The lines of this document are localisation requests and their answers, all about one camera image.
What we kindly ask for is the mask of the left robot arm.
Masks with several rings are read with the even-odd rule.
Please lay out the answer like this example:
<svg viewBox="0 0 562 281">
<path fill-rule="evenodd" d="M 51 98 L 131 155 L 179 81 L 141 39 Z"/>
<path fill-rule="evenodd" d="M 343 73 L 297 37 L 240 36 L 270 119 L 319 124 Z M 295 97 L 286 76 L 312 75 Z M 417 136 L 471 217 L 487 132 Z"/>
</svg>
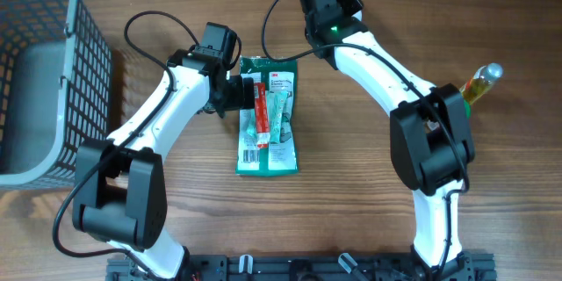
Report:
<svg viewBox="0 0 562 281">
<path fill-rule="evenodd" d="M 74 228 L 110 244 L 107 254 L 125 255 L 148 279 L 195 275 L 189 250 L 165 228 L 163 164 L 195 115 L 252 108 L 251 81 L 228 74 L 240 50 L 232 29 L 208 23 L 200 42 L 164 63 L 161 83 L 122 127 L 78 149 L 75 186 L 65 202 Z"/>
</svg>

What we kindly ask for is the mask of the green lid white jar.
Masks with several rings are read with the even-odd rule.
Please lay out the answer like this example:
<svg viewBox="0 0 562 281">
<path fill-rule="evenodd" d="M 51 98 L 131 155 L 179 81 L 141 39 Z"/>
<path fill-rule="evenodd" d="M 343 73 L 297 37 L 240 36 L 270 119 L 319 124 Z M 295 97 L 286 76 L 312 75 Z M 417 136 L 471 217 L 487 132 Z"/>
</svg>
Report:
<svg viewBox="0 0 562 281">
<path fill-rule="evenodd" d="M 471 106 L 469 105 L 469 103 L 467 101 L 464 101 L 464 105 L 465 105 L 465 114 L 467 118 L 471 117 L 472 114 L 472 110 L 471 110 Z"/>
</svg>

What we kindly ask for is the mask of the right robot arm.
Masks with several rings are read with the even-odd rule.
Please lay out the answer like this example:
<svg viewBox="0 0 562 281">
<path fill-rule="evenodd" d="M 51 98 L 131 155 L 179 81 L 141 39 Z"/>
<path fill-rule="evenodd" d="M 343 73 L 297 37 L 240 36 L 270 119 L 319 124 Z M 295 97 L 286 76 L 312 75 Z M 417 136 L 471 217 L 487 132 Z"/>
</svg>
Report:
<svg viewBox="0 0 562 281">
<path fill-rule="evenodd" d="M 300 0 L 312 54 L 356 81 L 390 119 L 391 161 L 414 195 L 413 251 L 433 280 L 452 272 L 462 247 L 458 198 L 475 156 L 465 101 L 451 84 L 413 74 L 379 45 L 360 18 L 361 0 Z"/>
</svg>

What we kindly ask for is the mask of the yellow liquid clear bottle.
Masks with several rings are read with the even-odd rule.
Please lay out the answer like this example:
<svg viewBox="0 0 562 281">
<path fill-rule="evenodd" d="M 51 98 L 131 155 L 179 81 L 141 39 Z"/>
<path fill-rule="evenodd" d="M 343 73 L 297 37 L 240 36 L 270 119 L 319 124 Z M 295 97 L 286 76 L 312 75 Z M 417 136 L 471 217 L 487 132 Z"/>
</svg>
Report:
<svg viewBox="0 0 562 281">
<path fill-rule="evenodd" d="M 468 105 L 474 104 L 490 91 L 502 76 L 503 67 L 498 63 L 490 63 L 479 68 L 472 78 L 460 88 L 465 102 Z"/>
</svg>

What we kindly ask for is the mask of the green 3M gloves package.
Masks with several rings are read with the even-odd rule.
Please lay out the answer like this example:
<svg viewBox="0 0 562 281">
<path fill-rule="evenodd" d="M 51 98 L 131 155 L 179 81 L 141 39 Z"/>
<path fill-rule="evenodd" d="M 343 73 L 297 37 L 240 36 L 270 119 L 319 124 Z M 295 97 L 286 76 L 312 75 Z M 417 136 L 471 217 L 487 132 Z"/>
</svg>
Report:
<svg viewBox="0 0 562 281">
<path fill-rule="evenodd" d="M 251 77 L 255 83 L 264 83 L 269 91 L 288 90 L 292 93 L 289 105 L 293 106 L 297 92 L 297 62 L 277 63 L 267 58 L 243 57 L 240 74 Z M 296 174 L 299 171 L 297 151 L 292 137 L 284 143 L 272 144 L 267 148 L 256 145 L 256 116 L 253 110 L 241 110 L 235 172 L 241 176 L 278 177 Z"/>
</svg>

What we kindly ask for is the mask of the red sachet packet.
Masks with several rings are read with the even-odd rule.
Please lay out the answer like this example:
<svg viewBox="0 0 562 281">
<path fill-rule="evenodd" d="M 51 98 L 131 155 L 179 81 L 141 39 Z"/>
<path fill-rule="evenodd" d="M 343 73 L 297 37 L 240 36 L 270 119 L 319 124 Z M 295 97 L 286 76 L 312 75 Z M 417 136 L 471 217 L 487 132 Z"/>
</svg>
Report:
<svg viewBox="0 0 562 281">
<path fill-rule="evenodd" d="M 264 83 L 254 84 L 255 116 L 256 116 L 256 145 L 267 148 L 270 142 L 270 125 L 267 110 L 267 90 Z"/>
</svg>

